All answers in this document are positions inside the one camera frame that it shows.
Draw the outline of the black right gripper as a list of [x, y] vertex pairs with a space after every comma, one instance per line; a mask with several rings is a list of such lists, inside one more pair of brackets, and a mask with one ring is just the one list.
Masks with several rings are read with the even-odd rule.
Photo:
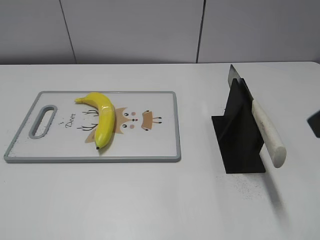
[[320, 110], [307, 119], [307, 123], [316, 137], [320, 137]]

